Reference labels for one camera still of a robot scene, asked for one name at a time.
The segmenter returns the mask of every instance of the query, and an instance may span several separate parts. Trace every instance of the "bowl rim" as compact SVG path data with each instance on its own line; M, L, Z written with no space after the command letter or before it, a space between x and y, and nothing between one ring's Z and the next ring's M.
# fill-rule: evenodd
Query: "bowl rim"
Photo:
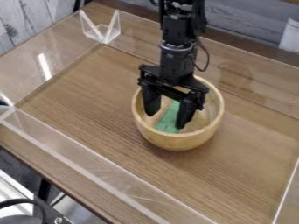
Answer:
M205 132L207 130L209 130L220 122L220 119L221 119L223 114L224 114L224 99L223 99L221 93L217 90L217 88L211 84L209 81L204 80L199 76L195 76L195 78L199 81L201 81L204 84L207 84L208 87L213 90L213 92L215 92L215 94L219 98L219 113L216 115L216 118L212 120L212 122L203 129L197 129L197 130L195 130L192 132L188 132L188 133L180 133L180 134L167 133L167 132L163 132L163 131L155 129L153 127L151 127L144 122L144 120L141 119L140 115L136 112L136 97L140 94L141 88L139 87L139 89L135 91L135 95L133 95L133 99L132 99L132 112L133 112L135 119L144 126L144 128L151 130L155 134L159 134L159 135L165 136L165 137L193 137L193 136L199 135L200 133Z

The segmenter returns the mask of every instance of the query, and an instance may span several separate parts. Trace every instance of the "screw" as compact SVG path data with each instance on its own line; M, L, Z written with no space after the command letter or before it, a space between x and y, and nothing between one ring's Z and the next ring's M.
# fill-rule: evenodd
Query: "screw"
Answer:
M61 217L56 218L53 223L55 224L61 224Z

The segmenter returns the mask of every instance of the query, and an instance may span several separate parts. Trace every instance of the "green sponge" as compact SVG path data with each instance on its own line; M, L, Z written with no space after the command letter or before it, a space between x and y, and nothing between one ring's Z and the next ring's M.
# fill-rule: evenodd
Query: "green sponge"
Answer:
M161 120L155 125L155 128L163 132L177 134L179 130L175 128L176 116L180 108L180 103L172 101L171 106L168 107Z

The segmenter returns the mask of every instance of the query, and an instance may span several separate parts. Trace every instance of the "black cable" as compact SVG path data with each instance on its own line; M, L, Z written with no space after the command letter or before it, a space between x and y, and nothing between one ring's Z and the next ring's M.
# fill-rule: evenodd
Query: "black cable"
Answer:
M151 4L153 5L153 6L157 6L159 5L159 2L156 2L155 0L149 0L149 2L151 2Z
M5 207L10 207L18 204L33 204L36 205L40 209L41 209L41 224L45 224L47 221L47 214L45 214L45 210L43 207L43 204L33 199L9 199L4 202L0 202L0 210L4 209Z
M196 41L196 44L197 46L200 47L200 49L205 52L207 54L207 64L205 64L205 67L204 68L200 68L197 65L196 65L196 62L195 62L195 59L192 57L192 54L191 54L191 61L192 61L192 64L195 65L196 69L200 71L200 72L205 72L208 67L209 67L209 64L211 64L211 54L209 54L209 51L205 47L205 45L201 43L201 41L197 39Z
M60 202L61 200L65 198L67 194L64 193L59 199L56 199L52 203L51 203L51 207L55 207Z

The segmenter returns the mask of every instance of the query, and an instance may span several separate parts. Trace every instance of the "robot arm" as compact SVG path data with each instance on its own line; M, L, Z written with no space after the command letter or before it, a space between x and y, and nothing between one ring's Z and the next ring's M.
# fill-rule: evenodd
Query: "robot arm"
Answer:
M196 110L203 110L209 89L193 78L199 36L205 32L204 0L149 0L159 6L163 41L160 66L141 65L139 85L143 89L144 112L153 116L161 107L161 95L180 102L176 128L183 129ZM189 89L189 93L173 87Z

